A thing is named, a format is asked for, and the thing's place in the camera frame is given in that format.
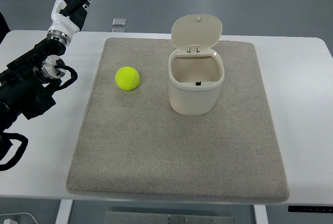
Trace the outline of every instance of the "bin lid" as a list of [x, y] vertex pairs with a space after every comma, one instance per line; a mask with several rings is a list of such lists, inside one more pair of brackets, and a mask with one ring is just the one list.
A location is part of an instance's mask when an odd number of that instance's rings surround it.
[[199, 45], [200, 49], [211, 48], [220, 39], [222, 23], [211, 15], [188, 15], [178, 19], [171, 30], [172, 44], [178, 49]]

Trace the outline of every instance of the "lid hinge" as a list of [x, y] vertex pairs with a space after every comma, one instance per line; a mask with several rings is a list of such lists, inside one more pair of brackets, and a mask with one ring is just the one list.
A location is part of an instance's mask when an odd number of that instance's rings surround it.
[[187, 52], [191, 53], [191, 51], [200, 52], [199, 45], [188, 45]]

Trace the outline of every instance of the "white trash bin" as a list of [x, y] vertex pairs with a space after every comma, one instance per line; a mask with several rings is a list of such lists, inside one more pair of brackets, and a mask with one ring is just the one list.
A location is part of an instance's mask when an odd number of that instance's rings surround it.
[[220, 55], [211, 49], [220, 39], [222, 24], [211, 15], [178, 19], [171, 31], [177, 48], [169, 58], [169, 100], [183, 115], [201, 115], [215, 105], [224, 81]]

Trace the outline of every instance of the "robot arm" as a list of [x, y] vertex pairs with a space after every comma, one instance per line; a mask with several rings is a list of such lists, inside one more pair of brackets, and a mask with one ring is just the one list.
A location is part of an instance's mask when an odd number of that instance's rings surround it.
[[[52, 106], [54, 92], [65, 89], [77, 79], [76, 71], [60, 58], [79, 32], [92, 0], [56, 0], [52, 10], [52, 25], [47, 37], [26, 54], [7, 65], [0, 73], [0, 161], [16, 139], [22, 142], [16, 154], [0, 171], [16, 165], [22, 157], [28, 140], [20, 134], [4, 133], [20, 114], [27, 119], [42, 115]], [[71, 78], [62, 84], [61, 78], [69, 71]]]

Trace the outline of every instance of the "yellow tennis ball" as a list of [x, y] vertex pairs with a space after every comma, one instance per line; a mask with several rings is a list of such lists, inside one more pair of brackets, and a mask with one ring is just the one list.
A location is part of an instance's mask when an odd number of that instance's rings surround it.
[[122, 67], [117, 70], [116, 84], [120, 89], [133, 90], [139, 85], [140, 75], [133, 67]]

